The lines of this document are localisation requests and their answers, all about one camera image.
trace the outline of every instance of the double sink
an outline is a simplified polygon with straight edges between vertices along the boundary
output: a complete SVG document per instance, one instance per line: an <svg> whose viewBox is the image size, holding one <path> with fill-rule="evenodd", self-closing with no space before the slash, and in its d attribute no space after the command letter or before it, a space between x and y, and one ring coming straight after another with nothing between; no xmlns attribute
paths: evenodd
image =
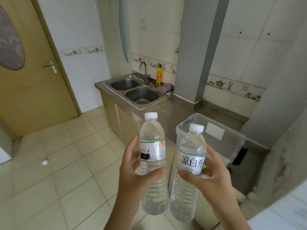
<svg viewBox="0 0 307 230"><path fill-rule="evenodd" d="M150 83L145 84L141 78L133 74L99 82L139 110L167 97L165 93L155 92Z"/></svg>

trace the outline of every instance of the metal faucet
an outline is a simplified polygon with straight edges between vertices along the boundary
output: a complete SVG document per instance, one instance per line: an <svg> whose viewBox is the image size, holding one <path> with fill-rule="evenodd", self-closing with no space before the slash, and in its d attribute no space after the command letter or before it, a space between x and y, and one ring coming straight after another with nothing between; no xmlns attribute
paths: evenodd
<svg viewBox="0 0 307 230"><path fill-rule="evenodd" d="M145 82L145 84L148 84L149 83L149 78L147 76L147 68L146 68L146 63L144 61L142 61L140 63L140 66L139 66L138 70L141 71L142 64L144 64L144 66L145 66L144 82Z"/></svg>

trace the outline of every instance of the floor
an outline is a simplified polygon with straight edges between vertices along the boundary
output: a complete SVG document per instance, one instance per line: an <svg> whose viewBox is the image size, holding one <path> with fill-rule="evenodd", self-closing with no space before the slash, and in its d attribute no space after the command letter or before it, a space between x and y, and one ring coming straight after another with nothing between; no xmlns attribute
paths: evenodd
<svg viewBox="0 0 307 230"><path fill-rule="evenodd" d="M102 230L115 203L124 149L103 107L24 136L14 158L0 165L0 229ZM201 227L175 220L169 209L147 215L140 205L131 229Z"/></svg>

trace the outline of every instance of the clear plastic bottle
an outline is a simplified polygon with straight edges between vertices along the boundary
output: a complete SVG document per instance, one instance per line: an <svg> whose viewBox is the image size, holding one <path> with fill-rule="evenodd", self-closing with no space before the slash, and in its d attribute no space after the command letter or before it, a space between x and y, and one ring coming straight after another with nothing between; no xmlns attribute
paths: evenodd
<svg viewBox="0 0 307 230"><path fill-rule="evenodd" d="M147 174L157 168L166 166L165 134L161 124L157 121L156 112L145 113L145 123L140 131L140 153L142 174ZM166 175L151 186L142 199L142 206L146 213L159 215L168 206Z"/></svg>
<svg viewBox="0 0 307 230"><path fill-rule="evenodd" d="M200 175L207 153L207 144L202 135L204 126L191 123L189 130L179 145L177 170ZM188 222L194 218L197 196L198 189L184 181L176 171L170 209L177 220Z"/></svg>

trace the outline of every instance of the bottle cap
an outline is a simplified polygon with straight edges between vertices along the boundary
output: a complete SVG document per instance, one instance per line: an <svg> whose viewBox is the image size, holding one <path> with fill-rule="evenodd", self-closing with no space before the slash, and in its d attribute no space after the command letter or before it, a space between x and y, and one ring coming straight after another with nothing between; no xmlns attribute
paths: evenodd
<svg viewBox="0 0 307 230"><path fill-rule="evenodd" d="M158 113L157 112L148 112L145 113L145 119L157 119Z"/></svg>
<svg viewBox="0 0 307 230"><path fill-rule="evenodd" d="M195 123L190 123L189 130L190 131L203 132L204 131L204 126L203 125L199 125L199 124L195 124Z"/></svg>

